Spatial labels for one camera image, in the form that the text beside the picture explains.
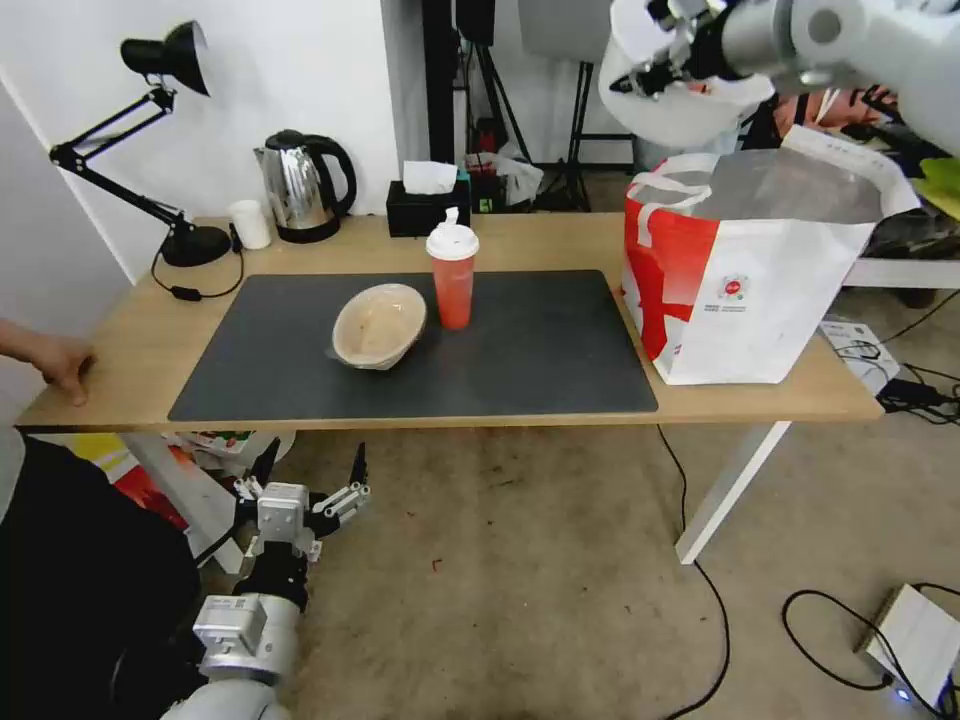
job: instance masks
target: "lamp arm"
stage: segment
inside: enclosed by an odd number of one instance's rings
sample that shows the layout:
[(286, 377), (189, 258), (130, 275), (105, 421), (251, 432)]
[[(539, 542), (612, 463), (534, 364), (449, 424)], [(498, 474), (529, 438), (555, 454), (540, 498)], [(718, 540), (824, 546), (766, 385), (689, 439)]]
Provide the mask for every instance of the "lamp arm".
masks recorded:
[[(130, 203), (134, 207), (139, 208), (148, 215), (152, 215), (158, 220), (166, 223), (171, 228), (184, 222), (184, 213), (183, 211), (174, 212), (170, 210), (170, 206), (164, 206), (161, 203), (158, 203), (155, 200), (144, 195), (138, 195), (132, 190), (128, 190), (123, 185), (118, 182), (111, 180), (104, 175), (101, 175), (95, 170), (91, 170), (87, 165), (87, 161), (96, 157), (105, 150), (110, 149), (114, 145), (123, 140), (127, 139), (134, 133), (139, 132), (143, 128), (152, 125), (157, 120), (162, 117), (166, 117), (171, 112), (173, 112), (173, 98), (174, 91), (170, 90), (164, 86), (155, 87), (153, 90), (148, 92), (142, 98), (137, 100), (135, 103), (128, 105), (114, 115), (111, 115), (106, 120), (97, 125), (94, 125), (89, 130), (84, 131), (77, 137), (72, 140), (68, 140), (65, 143), (60, 145), (55, 145), (50, 150), (50, 160), (54, 165), (61, 168), (62, 170), (67, 170), (72, 172), (74, 175), (82, 177), (84, 180), (93, 183), (99, 188), (106, 190), (111, 195), (114, 195), (121, 200)], [(125, 130), (117, 135), (114, 135), (109, 138), (105, 138), (102, 142), (98, 143), (92, 150), (89, 152), (81, 154), (77, 151), (78, 147), (89, 144), (89, 138), (95, 133), (100, 132), (101, 130), (109, 127), (113, 123), (121, 120), (130, 113), (138, 110), (139, 108), (153, 103), (160, 110), (159, 112), (151, 115), (142, 122), (137, 123), (133, 127)]]

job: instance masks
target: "red and white bag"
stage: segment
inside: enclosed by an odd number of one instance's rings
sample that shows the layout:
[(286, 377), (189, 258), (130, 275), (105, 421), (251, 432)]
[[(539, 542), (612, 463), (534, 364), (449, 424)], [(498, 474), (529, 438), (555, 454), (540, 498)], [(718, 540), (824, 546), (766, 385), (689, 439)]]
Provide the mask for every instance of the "red and white bag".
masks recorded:
[(876, 224), (918, 206), (892, 161), (802, 127), (637, 175), (623, 291), (647, 355), (670, 385), (781, 382)]

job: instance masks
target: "beige bowl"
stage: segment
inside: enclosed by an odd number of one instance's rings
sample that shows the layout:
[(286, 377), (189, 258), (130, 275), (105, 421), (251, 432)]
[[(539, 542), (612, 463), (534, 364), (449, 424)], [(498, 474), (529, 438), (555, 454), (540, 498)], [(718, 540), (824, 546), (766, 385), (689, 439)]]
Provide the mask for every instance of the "beige bowl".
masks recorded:
[(407, 285), (367, 288), (343, 306), (333, 326), (333, 349), (347, 365), (389, 370), (416, 342), (427, 320), (423, 296)]

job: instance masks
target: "white cup lid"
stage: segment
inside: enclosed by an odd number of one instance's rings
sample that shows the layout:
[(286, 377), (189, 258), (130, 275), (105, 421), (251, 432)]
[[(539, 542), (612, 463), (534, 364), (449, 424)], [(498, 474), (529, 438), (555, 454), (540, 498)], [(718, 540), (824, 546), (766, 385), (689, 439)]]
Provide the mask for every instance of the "white cup lid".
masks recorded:
[(473, 257), (480, 249), (480, 239), (466, 225), (457, 224), (460, 211), (447, 208), (447, 219), (437, 225), (427, 238), (427, 253), (437, 260), (455, 262)]

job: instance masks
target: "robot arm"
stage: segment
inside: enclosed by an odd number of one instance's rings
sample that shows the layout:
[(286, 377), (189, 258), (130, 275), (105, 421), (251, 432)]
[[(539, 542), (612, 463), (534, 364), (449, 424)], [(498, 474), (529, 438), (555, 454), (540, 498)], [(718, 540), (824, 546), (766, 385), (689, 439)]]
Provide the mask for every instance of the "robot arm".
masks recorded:
[(960, 12), (907, 0), (650, 0), (673, 33), (665, 48), (610, 86), (657, 99), (672, 83), (766, 75), (781, 91), (881, 84), (921, 137), (960, 155)]
[(253, 569), (231, 595), (210, 595), (193, 632), (210, 682), (171, 708), (163, 720), (287, 720), (274, 688), (296, 660), (297, 621), (307, 606), (307, 568), (322, 543), (370, 499), (365, 446), (357, 449), (347, 485), (329, 497), (303, 485), (269, 482), (279, 441), (261, 455), (238, 491), (238, 518), (255, 510), (258, 534), (247, 555)]

